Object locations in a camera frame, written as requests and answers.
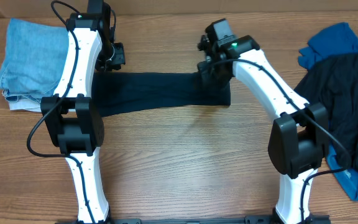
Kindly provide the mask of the dark navy t-shirt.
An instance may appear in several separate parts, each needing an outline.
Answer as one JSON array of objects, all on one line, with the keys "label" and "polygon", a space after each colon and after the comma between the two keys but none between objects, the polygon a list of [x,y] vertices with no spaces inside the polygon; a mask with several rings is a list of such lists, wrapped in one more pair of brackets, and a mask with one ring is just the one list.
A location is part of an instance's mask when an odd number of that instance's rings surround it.
[{"label": "dark navy t-shirt", "polygon": [[230,85],[204,87],[199,73],[94,74],[92,99],[102,117],[186,105],[230,106]]}]

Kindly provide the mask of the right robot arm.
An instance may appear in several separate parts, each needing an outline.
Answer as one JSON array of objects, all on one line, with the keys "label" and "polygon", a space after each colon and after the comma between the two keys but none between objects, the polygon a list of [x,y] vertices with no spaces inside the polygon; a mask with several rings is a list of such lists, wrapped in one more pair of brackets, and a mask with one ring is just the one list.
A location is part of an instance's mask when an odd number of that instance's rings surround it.
[{"label": "right robot arm", "polygon": [[212,22],[198,44],[205,60],[198,64],[206,88],[225,86],[231,78],[246,85],[264,107],[272,130],[268,155],[280,174],[279,198],[270,215],[248,215],[244,223],[330,223],[309,210],[313,175],[329,152],[328,114],[297,94],[269,64],[249,35],[237,37],[228,21]]}]

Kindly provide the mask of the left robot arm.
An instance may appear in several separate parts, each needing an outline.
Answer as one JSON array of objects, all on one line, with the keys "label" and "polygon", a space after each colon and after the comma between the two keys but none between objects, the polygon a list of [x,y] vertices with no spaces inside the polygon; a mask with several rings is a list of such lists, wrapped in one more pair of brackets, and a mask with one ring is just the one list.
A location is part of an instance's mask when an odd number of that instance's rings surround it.
[{"label": "left robot arm", "polygon": [[103,0],[89,1],[84,13],[74,10],[64,20],[69,47],[62,76],[52,96],[40,103],[58,157],[67,161],[78,201],[76,223],[112,223],[103,191],[99,153],[104,124],[92,101],[94,73],[121,69],[124,47],[115,41],[116,15]]}]

